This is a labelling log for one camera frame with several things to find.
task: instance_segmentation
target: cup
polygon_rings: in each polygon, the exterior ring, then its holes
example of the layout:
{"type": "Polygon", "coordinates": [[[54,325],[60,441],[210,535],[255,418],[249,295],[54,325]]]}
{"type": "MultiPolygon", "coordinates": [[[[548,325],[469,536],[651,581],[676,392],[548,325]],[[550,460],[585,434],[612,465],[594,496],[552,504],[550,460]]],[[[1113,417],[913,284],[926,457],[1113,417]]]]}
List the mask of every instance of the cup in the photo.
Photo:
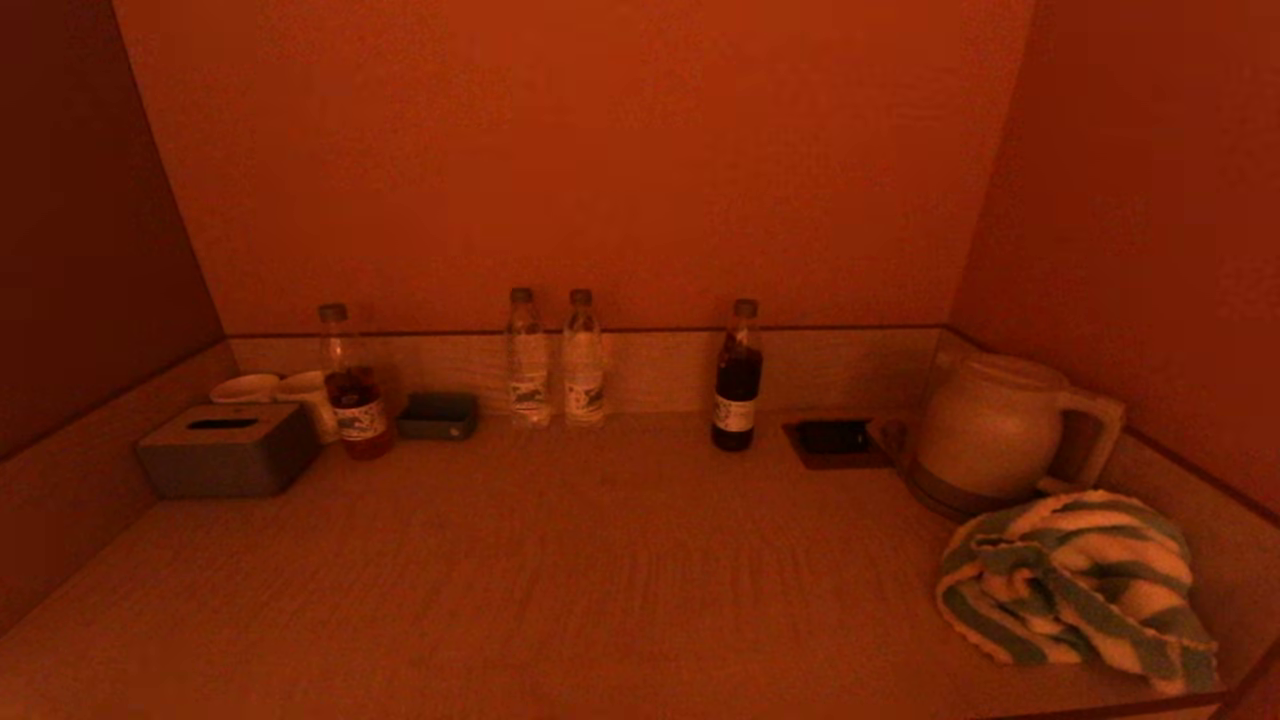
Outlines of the cup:
{"type": "Polygon", "coordinates": [[[311,370],[289,375],[275,386],[275,400],[279,402],[301,402],[311,416],[320,442],[329,445],[338,439],[338,418],[329,405],[329,393],[324,387],[324,373],[311,370]]]}
{"type": "Polygon", "coordinates": [[[275,386],[280,384],[278,375],[259,373],[232,378],[209,391],[209,400],[225,405],[229,402],[274,402],[275,386]]]}

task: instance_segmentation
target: towel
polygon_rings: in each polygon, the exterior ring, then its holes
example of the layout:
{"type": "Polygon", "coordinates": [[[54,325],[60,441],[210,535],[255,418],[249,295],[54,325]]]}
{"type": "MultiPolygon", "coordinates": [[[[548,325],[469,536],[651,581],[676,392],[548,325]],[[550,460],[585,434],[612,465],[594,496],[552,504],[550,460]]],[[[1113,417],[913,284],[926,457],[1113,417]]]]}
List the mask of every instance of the towel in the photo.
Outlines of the towel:
{"type": "Polygon", "coordinates": [[[1190,552],[1138,500],[1060,495],[974,518],[942,557],[937,603],[997,662],[1101,657],[1166,694],[1213,689],[1217,644],[1187,593],[1190,552]]]}

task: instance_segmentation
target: wall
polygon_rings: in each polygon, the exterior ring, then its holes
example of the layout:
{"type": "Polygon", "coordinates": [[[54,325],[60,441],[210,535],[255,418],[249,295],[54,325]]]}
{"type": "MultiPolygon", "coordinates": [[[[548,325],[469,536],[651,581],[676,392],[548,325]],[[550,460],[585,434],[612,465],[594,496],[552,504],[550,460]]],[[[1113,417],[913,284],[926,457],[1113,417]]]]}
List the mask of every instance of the wall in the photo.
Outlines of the wall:
{"type": "Polygon", "coordinates": [[[0,457],[221,336],[108,0],[0,29],[0,457]]]}
{"type": "Polygon", "coordinates": [[[227,331],[946,319],[1021,0],[116,0],[227,331]]]}
{"type": "Polygon", "coordinates": [[[1280,509],[1280,6],[1042,0],[952,323],[1280,509]]]}

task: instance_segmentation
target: dark liquid bottle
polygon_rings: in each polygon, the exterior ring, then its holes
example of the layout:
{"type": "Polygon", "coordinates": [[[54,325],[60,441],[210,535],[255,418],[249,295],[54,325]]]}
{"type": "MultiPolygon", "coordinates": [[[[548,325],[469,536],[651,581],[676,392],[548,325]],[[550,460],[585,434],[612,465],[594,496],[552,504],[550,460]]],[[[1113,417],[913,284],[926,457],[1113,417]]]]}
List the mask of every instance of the dark liquid bottle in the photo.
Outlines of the dark liquid bottle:
{"type": "Polygon", "coordinates": [[[396,436],[387,420],[374,369],[358,357],[357,338],[342,331],[347,307],[342,304],[321,305],[320,319],[325,325],[320,340],[324,386],[338,418],[342,447],[352,460],[381,457],[396,445],[396,436]]]}
{"type": "Polygon", "coordinates": [[[760,332],[755,327],[756,313],[754,300],[733,304],[733,322],[719,352],[712,442],[728,452],[751,447],[755,438],[755,398],[760,393],[760,372],[764,368],[760,332]]]}

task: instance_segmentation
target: electric kettle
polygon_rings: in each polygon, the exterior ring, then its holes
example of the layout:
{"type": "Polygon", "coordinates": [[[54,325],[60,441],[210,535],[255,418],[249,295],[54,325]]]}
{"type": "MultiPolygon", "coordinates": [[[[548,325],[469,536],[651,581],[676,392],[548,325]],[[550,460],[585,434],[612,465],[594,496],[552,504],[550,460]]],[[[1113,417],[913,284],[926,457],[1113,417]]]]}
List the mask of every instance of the electric kettle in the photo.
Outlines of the electric kettle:
{"type": "Polygon", "coordinates": [[[1124,416],[1124,404],[1071,387],[1052,368],[1007,355],[969,355],[925,407],[908,480],[964,515],[1010,507],[1037,491],[1089,489],[1111,456],[1124,416]],[[1102,424],[1079,477],[1070,480],[1047,474],[1069,410],[1102,424]]]}

